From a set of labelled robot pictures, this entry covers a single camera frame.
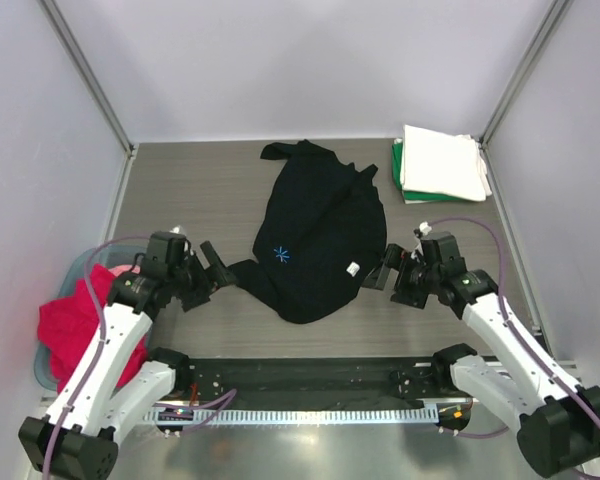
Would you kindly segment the black t-shirt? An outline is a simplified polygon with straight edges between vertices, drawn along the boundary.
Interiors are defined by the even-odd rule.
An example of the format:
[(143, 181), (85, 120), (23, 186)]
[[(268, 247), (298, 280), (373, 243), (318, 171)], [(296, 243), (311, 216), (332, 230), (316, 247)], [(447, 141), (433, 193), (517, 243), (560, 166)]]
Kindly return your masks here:
[(252, 258), (230, 265), (241, 289), (294, 324), (318, 321), (356, 298), (387, 245), (371, 164), (359, 170), (308, 140), (266, 145), (284, 161)]

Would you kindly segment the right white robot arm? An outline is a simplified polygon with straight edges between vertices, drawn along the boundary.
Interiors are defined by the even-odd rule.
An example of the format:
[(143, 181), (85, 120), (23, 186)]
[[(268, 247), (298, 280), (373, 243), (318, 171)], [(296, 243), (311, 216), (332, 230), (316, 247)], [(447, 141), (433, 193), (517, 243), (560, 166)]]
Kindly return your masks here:
[(388, 245), (365, 287), (383, 289), (396, 271), (393, 302), (422, 309), (436, 297), (502, 366), (496, 370), (472, 347), (456, 344), (432, 355), (433, 388), (483, 404), (515, 434), (527, 464), (545, 479), (600, 458), (600, 388), (584, 387), (549, 355), (491, 276), (467, 268), (451, 233), (421, 224), (416, 236), (412, 251)]

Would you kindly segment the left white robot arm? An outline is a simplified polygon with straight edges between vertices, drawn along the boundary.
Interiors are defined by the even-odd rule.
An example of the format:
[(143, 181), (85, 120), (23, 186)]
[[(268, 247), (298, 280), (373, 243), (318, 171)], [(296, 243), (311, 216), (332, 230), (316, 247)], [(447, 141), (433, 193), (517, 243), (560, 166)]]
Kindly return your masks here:
[(118, 385), (135, 347), (160, 311), (178, 300), (188, 312), (235, 284), (213, 245), (194, 249), (179, 231), (157, 231), (131, 267), (99, 301), (84, 263), (83, 279), (98, 325), (69, 381), (40, 418), (27, 417), (18, 432), (33, 469), (45, 479), (106, 479), (126, 436), (158, 402), (185, 397), (194, 383), (187, 355), (150, 352), (133, 378)]

